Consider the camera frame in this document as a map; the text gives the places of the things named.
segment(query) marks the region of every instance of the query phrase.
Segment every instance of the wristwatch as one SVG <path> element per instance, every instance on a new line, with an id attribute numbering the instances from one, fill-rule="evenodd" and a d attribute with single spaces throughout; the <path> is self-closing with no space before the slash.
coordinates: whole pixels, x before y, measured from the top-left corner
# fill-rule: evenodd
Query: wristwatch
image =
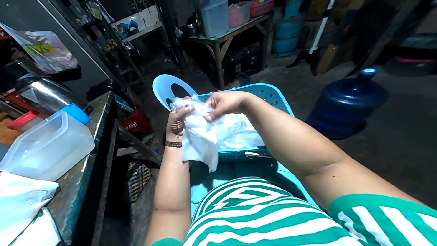
<path id="1" fill-rule="evenodd" d="M 165 141 L 165 146 L 180 148 L 182 147 L 182 142 Z"/>

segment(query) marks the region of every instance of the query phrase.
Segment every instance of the wooden workbench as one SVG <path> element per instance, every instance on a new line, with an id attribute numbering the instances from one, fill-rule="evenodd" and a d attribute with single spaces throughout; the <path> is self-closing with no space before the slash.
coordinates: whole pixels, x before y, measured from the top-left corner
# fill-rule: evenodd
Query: wooden workbench
<path id="1" fill-rule="evenodd" d="M 268 38 L 269 38 L 269 33 L 270 33 L 270 25 L 271 25 L 271 15 L 272 14 L 266 14 L 263 16 L 259 16 L 256 18 L 252 18 L 250 19 L 248 22 L 234 27 L 234 28 L 230 28 L 225 34 L 221 35 L 221 36 L 217 36 L 217 37 L 212 37 L 212 38 L 206 38 L 204 36 L 193 36 L 193 37 L 189 37 L 186 40 L 187 41 L 191 41 L 191 42 L 197 42 L 197 43 L 203 43 L 206 45 L 206 47 L 208 48 L 209 52 L 211 53 L 212 57 L 215 60 L 215 66 L 217 68 L 217 77 L 218 77 L 218 85 L 220 87 L 220 90 L 226 90 L 229 88 L 225 87 L 225 81 L 223 78 L 223 68 L 222 68 L 222 61 L 223 61 L 223 57 L 225 56 L 229 45 L 232 42 L 232 39 L 235 35 L 238 35 L 242 32 L 244 32 L 245 30 L 251 28 L 251 27 L 256 27 L 262 34 L 263 34 L 263 40 L 262 40 L 262 46 L 263 46 L 263 57 L 262 57 L 262 61 L 261 61 L 261 69 L 265 68 L 265 63 L 266 63 L 266 56 L 267 56 L 267 43 L 268 43 Z"/>

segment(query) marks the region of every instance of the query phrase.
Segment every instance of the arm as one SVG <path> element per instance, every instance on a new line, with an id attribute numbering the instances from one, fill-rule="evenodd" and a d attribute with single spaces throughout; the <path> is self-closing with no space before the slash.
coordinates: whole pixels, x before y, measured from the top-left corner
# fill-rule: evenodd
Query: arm
<path id="1" fill-rule="evenodd" d="M 244 112 L 269 152 L 294 173 L 324 209 L 334 199 L 356 193 L 380 194 L 420 203 L 342 151 L 318 131 L 247 92 L 221 92 L 208 102 L 211 121 Z"/>
<path id="2" fill-rule="evenodd" d="M 168 141 L 181 141 L 184 128 L 182 118 L 191 110 L 170 113 L 167 123 Z M 154 209 L 144 246 L 164 238 L 185 240 L 191 225 L 190 172 L 182 162 L 182 148 L 165 147 L 158 179 L 156 180 Z"/>

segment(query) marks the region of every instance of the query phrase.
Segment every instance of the striped shirt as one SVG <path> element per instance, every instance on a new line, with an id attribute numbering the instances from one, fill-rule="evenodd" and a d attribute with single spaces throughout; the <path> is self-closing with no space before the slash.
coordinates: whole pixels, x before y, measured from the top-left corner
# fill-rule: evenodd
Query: striped shirt
<path id="1" fill-rule="evenodd" d="M 414 202 L 352 194 L 331 202 L 328 214 L 264 179 L 245 177 L 202 199 L 183 244 L 162 239 L 153 246 L 437 245 L 437 211 Z"/>

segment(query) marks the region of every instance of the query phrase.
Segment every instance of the stainless steel container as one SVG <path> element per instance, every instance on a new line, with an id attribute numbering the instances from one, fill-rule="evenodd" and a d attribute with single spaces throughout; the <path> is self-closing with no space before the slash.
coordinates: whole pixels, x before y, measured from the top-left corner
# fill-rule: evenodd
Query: stainless steel container
<path id="1" fill-rule="evenodd" d="M 70 90 L 51 81 L 49 77 L 22 77 L 19 79 L 17 94 L 29 105 L 47 115 L 54 114 L 63 107 L 74 103 L 85 113 L 91 113 L 87 104 L 78 100 Z"/>

